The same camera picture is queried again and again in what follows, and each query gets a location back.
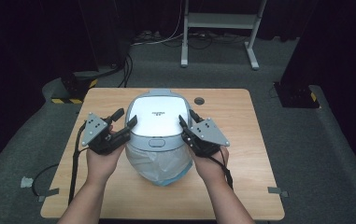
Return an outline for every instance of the metal bracket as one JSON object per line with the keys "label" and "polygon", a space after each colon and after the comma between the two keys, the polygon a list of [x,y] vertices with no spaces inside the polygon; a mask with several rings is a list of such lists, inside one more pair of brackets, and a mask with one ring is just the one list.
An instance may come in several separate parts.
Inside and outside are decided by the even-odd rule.
{"label": "metal bracket", "polygon": [[90,112],[85,125],[84,137],[81,145],[87,146],[100,132],[107,128],[107,123],[97,117],[93,112]]}
{"label": "metal bracket", "polygon": [[190,128],[190,130],[203,141],[220,146],[230,146],[230,142],[211,118],[207,118],[199,123],[196,123]]}

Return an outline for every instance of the black wire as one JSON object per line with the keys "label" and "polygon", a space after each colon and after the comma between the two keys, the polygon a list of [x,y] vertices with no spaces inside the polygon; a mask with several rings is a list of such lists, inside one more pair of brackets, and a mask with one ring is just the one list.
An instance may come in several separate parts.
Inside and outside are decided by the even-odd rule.
{"label": "black wire", "polygon": [[219,151],[221,152],[221,157],[223,158],[223,164],[224,166],[226,166],[226,160],[224,159],[223,152],[221,151],[221,149],[219,149]]}
{"label": "black wire", "polygon": [[195,47],[195,46],[193,46],[193,45],[190,45],[190,44],[187,44],[190,48],[192,48],[192,49],[207,49],[207,48],[209,48],[211,45],[212,45],[212,43],[213,43],[213,38],[210,36],[210,35],[206,35],[206,39],[204,39],[202,36],[201,37],[195,37],[196,39],[199,39],[199,40],[210,40],[208,43],[207,43],[207,45],[205,45],[204,47],[201,47],[201,48],[197,48],[197,47]]}
{"label": "black wire", "polygon": [[72,167],[72,179],[70,181],[70,192],[69,192],[69,201],[68,204],[70,204],[75,196],[75,187],[76,187],[76,179],[78,175],[78,157],[81,151],[83,150],[78,150],[78,142],[79,138],[81,137],[82,131],[85,129],[85,124],[86,121],[81,125],[81,127],[78,129],[78,136],[76,138],[76,144],[75,144],[75,152],[73,153],[73,167]]}
{"label": "black wire", "polygon": [[212,156],[209,156],[208,157],[210,160],[216,162],[220,167],[221,169],[223,170],[224,174],[226,175],[226,179],[227,179],[227,184],[230,186],[230,188],[232,190],[234,190],[233,188],[233,178],[231,177],[231,173],[230,173],[230,170],[227,169],[227,167],[225,165],[223,165],[221,162],[219,162],[218,160],[216,160],[215,158],[213,158]]}
{"label": "black wire", "polygon": [[41,176],[44,172],[48,171],[50,168],[58,166],[58,165],[59,165],[59,163],[53,164],[53,165],[45,168],[44,170],[42,170],[40,173],[38,173],[38,175],[36,175],[36,177],[35,177],[35,179],[33,180],[33,183],[32,183],[32,192],[33,192],[33,194],[35,196],[37,196],[37,197],[40,196],[40,194],[37,193],[37,190],[36,190],[36,181],[37,181],[38,177]]}
{"label": "black wire", "polygon": [[131,55],[127,54],[127,57],[125,58],[125,66],[123,67],[124,78],[122,79],[118,88],[121,87],[122,83],[124,83],[124,88],[127,87],[128,79],[130,78],[130,76],[132,74],[133,68],[134,68],[134,62],[131,58]]}
{"label": "black wire", "polygon": [[131,66],[129,67],[129,72],[128,72],[128,75],[127,75],[127,78],[126,78],[126,81],[125,81],[124,88],[127,87],[128,79],[131,77],[132,69],[134,68],[134,62],[132,61],[131,55],[127,54],[127,57],[129,59],[129,61],[131,62]]}
{"label": "black wire", "polygon": [[181,45],[182,45],[181,41],[179,41],[180,43],[178,45],[167,45],[166,44],[167,42],[169,42],[169,41],[163,42],[162,44],[169,48],[178,48],[178,47],[181,47]]}

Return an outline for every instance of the white metal frame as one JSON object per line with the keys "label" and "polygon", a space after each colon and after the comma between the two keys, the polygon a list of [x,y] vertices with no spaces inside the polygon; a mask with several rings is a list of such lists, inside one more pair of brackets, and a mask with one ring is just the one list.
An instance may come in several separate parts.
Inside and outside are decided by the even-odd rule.
{"label": "white metal frame", "polygon": [[189,0],[186,0],[184,8],[184,33],[181,47],[182,67],[189,65],[188,34],[190,27],[251,29],[249,42],[245,42],[245,50],[249,56],[253,70],[259,69],[256,56],[253,52],[253,43],[262,21],[263,12],[267,0],[262,0],[257,15],[215,14],[215,13],[189,13]]}

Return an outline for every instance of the gray carpet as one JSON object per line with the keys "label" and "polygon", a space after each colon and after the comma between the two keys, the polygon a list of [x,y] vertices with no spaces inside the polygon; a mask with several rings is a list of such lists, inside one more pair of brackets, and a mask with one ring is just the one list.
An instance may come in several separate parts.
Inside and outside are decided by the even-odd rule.
{"label": "gray carpet", "polygon": [[[130,50],[134,69],[128,87],[248,89],[277,184],[290,194],[282,199],[285,218],[271,223],[356,223],[356,157],[321,88],[310,87],[320,101],[320,109],[281,107],[272,88],[273,82],[280,80],[296,43],[256,40],[259,71],[251,70],[242,43],[213,43],[207,49],[189,49],[187,68],[179,67],[180,48],[135,46]],[[201,48],[206,43],[191,44]],[[101,77],[97,87],[117,87],[121,79],[122,72]],[[23,176],[33,178],[59,162],[80,110],[80,105],[50,102],[56,82],[44,87],[48,101],[17,131],[0,155],[0,223],[56,223],[56,219],[41,217],[42,203],[36,201],[30,189],[20,187]],[[48,189],[54,173],[52,168],[38,179],[36,188],[40,193]]]}

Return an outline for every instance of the yellow black tape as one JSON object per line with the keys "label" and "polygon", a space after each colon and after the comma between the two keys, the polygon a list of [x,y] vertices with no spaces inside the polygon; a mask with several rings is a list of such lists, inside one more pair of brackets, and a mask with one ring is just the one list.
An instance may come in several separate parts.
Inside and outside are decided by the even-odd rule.
{"label": "yellow black tape", "polygon": [[96,83],[98,83],[98,79],[95,79],[94,81],[91,82],[90,88],[95,87]]}
{"label": "yellow black tape", "polygon": [[[91,89],[93,87],[95,87],[96,83],[98,83],[98,79],[94,79],[88,89]],[[68,98],[51,98],[51,101],[55,104],[76,104],[76,105],[79,105],[79,104],[82,104],[83,103],[83,100],[82,99],[77,99],[77,98],[73,98],[73,99],[68,99]]]}
{"label": "yellow black tape", "polygon": [[313,102],[317,101],[317,96],[315,96],[314,92],[311,92],[311,98]]}
{"label": "yellow black tape", "polygon": [[51,101],[55,104],[82,104],[80,99],[51,99]]}

